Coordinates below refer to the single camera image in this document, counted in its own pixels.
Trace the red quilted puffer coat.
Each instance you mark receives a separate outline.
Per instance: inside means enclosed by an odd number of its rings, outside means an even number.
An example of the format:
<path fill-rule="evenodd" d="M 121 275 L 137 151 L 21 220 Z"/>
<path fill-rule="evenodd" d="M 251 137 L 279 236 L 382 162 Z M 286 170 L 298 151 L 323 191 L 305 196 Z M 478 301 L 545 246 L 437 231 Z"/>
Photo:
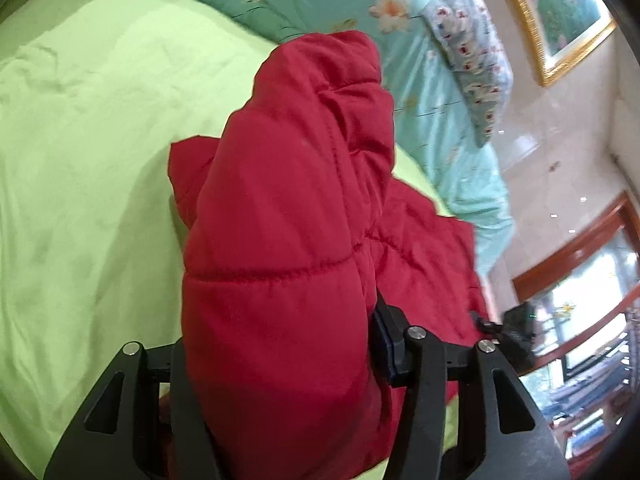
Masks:
<path fill-rule="evenodd" d="M 351 479 L 390 455 L 404 394 L 370 363 L 378 300 L 480 338 L 473 228 L 393 176 L 393 111 L 367 35 L 310 34 L 220 138 L 171 147 L 186 369 L 234 478 Z"/>

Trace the teal floral comforter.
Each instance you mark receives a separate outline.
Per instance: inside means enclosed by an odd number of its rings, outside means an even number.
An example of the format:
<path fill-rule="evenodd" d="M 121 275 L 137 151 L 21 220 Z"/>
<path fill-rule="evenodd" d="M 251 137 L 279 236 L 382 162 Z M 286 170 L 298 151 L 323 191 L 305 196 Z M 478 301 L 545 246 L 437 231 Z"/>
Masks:
<path fill-rule="evenodd" d="M 359 30 L 380 52 L 395 102 L 396 142 L 445 206 L 475 231 L 475 269 L 485 276 L 514 231 L 498 158 L 472 114 L 423 15 L 428 0 L 198 0 L 283 44 L 311 32 Z"/>

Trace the white red print pillow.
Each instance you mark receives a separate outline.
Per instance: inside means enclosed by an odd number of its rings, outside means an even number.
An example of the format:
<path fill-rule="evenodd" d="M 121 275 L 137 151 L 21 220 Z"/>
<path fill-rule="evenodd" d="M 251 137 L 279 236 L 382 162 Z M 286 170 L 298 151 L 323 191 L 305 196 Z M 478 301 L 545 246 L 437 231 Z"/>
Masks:
<path fill-rule="evenodd" d="M 430 0 L 423 16 L 465 99 L 476 142 L 484 145 L 498 129 L 514 83 L 488 7 L 484 0 Z"/>

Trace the gold framed landscape painting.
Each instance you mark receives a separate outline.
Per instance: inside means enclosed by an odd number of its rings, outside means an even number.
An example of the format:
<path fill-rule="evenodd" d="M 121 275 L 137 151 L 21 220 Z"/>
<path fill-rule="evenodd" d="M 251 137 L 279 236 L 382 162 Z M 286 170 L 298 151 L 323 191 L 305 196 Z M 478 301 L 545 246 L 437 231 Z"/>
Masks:
<path fill-rule="evenodd" d="M 603 0 L 511 1 L 543 87 L 565 76 L 616 29 Z"/>

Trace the light green bed sheet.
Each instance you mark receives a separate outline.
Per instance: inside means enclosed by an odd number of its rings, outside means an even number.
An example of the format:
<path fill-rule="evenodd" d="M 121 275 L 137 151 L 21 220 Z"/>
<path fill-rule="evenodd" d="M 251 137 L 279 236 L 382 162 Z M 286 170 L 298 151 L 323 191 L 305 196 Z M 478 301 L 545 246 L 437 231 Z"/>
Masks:
<path fill-rule="evenodd" d="M 25 0 L 1 27 L 1 432 L 42 476 L 130 339 L 182 339 L 171 147 L 277 48 L 192 0 Z"/>

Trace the brown wooden window frame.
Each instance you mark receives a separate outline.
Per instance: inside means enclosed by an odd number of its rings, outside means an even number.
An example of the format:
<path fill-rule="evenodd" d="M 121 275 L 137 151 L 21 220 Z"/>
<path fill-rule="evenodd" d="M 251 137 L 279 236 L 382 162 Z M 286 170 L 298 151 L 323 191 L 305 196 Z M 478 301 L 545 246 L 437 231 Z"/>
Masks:
<path fill-rule="evenodd" d="M 639 214 L 628 192 L 544 261 L 512 281 L 535 307 L 535 357 L 526 372 L 583 352 L 639 299 Z"/>

